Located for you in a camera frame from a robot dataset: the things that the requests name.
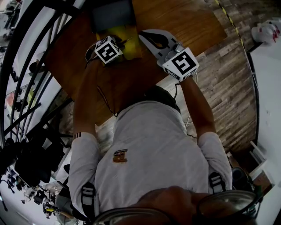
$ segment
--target yellow cloth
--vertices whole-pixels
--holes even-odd
[[[122,39],[122,41],[129,39],[124,43],[125,49],[122,49],[123,57],[127,60],[133,58],[141,58],[141,46],[139,42],[139,37],[137,34],[137,28],[134,25],[123,25],[107,29],[103,32],[97,33],[97,40],[101,40],[109,35],[116,35]]]

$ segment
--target white box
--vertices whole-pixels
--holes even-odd
[[[96,43],[95,53],[105,64],[123,54],[110,36]]]
[[[199,64],[190,49],[186,48],[165,62],[162,67],[166,73],[183,81],[198,69]]]

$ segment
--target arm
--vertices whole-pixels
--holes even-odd
[[[197,133],[197,143],[209,164],[209,175],[218,172],[231,189],[232,172],[227,156],[216,134],[212,110],[192,77],[180,83],[188,111]]]
[[[94,185],[100,151],[97,144],[95,121],[97,103],[97,68],[99,61],[91,62],[85,69],[83,81],[74,103],[74,134],[79,133],[71,146],[68,186],[73,206],[83,215],[82,188]]]
[[[96,136],[97,70],[98,60],[85,69],[73,110],[73,134],[87,132]]]
[[[185,102],[196,129],[197,138],[206,132],[216,133],[212,110],[192,77],[180,83]]]

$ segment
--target man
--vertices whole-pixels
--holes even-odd
[[[196,128],[196,144],[186,134],[174,99],[154,88],[145,101],[120,112],[113,144],[101,158],[95,130],[98,66],[95,60],[87,66],[74,105],[69,173],[72,204],[88,217],[121,207],[130,207],[126,213],[132,207],[155,210],[152,214],[138,210],[138,216],[133,213],[133,217],[120,219],[117,209],[113,217],[118,219],[110,224],[170,224],[169,219],[171,224],[192,224],[199,201],[214,193],[210,175],[218,175],[224,190],[232,185],[231,167],[208,102],[192,77],[180,83]],[[96,192],[95,215],[94,211],[86,213],[83,206],[87,205],[83,186],[88,184]],[[228,214],[221,208],[220,204],[220,213]]]

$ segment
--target black strap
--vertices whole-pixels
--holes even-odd
[[[211,173],[209,175],[209,182],[211,188],[213,189],[213,194],[226,191],[225,182],[223,181],[219,173]]]
[[[94,213],[94,197],[96,194],[96,190],[93,184],[86,183],[82,187],[82,195],[81,195],[81,202],[84,214],[93,221],[95,218]]]

